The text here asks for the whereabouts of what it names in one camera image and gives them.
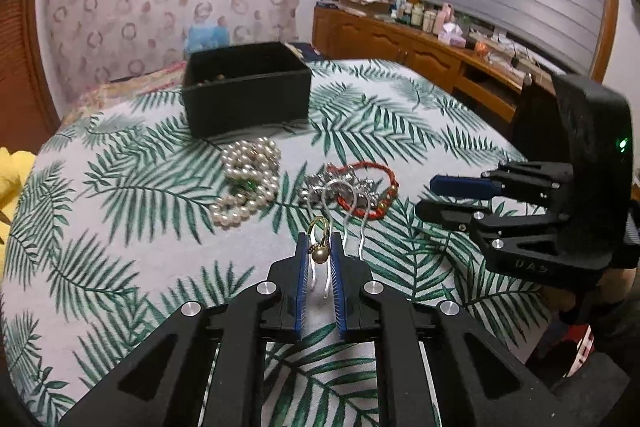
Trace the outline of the person's right hand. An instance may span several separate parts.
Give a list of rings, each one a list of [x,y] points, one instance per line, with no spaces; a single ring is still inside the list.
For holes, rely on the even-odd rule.
[[[637,268],[608,270],[596,285],[578,289],[576,293],[547,286],[540,291],[542,301],[550,311],[558,312],[564,322],[586,324],[605,305],[616,305],[629,298],[636,285],[637,271]]]

